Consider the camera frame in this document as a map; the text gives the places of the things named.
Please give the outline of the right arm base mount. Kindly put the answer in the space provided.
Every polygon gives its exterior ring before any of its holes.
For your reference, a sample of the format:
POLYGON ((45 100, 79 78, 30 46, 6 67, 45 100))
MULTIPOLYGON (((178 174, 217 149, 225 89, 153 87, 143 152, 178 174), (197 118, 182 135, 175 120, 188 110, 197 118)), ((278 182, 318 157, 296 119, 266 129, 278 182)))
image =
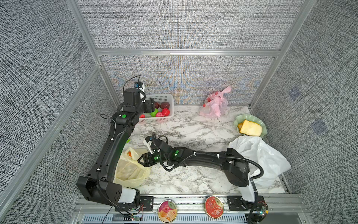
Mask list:
POLYGON ((244 201, 241 196, 228 196, 227 204, 230 211, 247 211, 245 216, 249 224, 261 223, 269 212, 263 196, 258 196, 256 204, 244 201))

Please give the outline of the yellow plastic bag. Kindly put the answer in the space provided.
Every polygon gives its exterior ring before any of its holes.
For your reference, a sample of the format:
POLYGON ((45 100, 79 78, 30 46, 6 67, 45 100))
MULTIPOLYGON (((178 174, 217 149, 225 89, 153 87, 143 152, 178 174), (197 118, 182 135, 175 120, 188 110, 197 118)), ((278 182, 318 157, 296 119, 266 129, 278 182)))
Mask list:
POLYGON ((150 176, 151 168, 138 163, 138 159, 147 153, 146 149, 129 147, 122 153, 115 170, 113 183, 128 188, 137 188, 150 176))

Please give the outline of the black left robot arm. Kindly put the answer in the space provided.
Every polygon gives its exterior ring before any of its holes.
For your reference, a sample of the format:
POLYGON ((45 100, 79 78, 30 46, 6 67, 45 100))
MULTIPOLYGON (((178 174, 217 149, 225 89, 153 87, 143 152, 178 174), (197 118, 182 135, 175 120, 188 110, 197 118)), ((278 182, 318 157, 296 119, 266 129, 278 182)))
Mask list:
POLYGON ((127 204, 136 209, 140 204, 137 189, 114 183, 115 172, 124 146, 139 123, 142 114, 154 109, 154 101, 147 100, 142 88, 130 88, 123 92, 124 102, 107 119, 111 122, 110 131, 103 149, 86 176, 80 176, 77 187, 87 201, 116 207, 127 204))

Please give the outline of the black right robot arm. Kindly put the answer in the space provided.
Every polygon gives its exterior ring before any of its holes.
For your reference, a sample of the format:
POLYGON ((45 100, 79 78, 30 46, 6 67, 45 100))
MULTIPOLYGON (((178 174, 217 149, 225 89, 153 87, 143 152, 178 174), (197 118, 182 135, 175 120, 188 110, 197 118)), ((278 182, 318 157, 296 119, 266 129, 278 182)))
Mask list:
POLYGON ((144 167, 160 164, 164 170, 171 172, 178 167, 198 166, 222 171, 228 181, 240 188, 241 204, 249 211, 248 223, 259 224, 266 217, 266 211, 259 206, 259 194, 254 180, 264 175, 259 163, 243 157, 235 149, 226 151, 204 152, 187 147, 172 147, 168 139, 162 140, 155 135, 144 140, 149 152, 142 154, 137 162, 144 167))

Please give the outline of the white plastic bag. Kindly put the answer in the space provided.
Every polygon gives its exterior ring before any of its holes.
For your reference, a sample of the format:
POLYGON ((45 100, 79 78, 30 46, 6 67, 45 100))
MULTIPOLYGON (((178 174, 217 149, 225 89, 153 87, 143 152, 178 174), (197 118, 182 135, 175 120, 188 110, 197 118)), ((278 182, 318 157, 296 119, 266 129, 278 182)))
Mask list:
POLYGON ((254 180, 258 189, 271 187, 280 174, 291 169, 288 160, 260 137, 240 136, 230 142, 228 147, 235 149, 244 158, 258 163, 263 168, 263 176, 254 180))

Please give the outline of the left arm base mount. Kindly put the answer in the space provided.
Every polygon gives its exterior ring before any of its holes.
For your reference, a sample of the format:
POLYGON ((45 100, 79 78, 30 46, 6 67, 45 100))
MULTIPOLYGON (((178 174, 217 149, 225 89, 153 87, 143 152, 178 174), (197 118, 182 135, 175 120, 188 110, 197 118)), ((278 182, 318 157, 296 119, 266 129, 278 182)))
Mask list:
POLYGON ((140 196, 136 198, 133 203, 119 203, 115 207, 115 211, 118 212, 139 212, 143 211, 153 211, 154 206, 154 197, 153 196, 140 196))

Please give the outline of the green wrinkled fruit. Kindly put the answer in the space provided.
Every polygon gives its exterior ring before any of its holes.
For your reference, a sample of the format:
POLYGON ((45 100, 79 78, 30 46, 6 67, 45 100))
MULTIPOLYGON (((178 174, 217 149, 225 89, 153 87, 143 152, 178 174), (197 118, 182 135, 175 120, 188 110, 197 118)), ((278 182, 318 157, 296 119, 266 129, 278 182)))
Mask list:
POLYGON ((151 117, 156 117, 157 113, 158 113, 158 109, 155 108, 154 112, 151 112, 150 115, 151 117))

